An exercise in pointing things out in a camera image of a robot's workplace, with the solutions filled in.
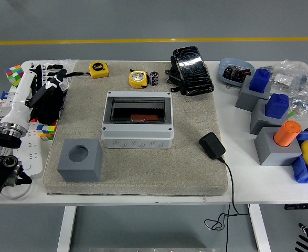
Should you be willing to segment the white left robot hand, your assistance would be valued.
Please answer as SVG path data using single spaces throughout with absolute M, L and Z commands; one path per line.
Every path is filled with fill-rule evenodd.
M 43 82 L 43 67 L 36 66 L 23 74 L 15 92 L 11 110 L 0 121 L 0 130 L 28 131 L 28 122 L 36 119 L 41 124 L 52 124 L 60 117 L 63 104 L 61 84 L 67 70 L 57 65 L 57 70 Z

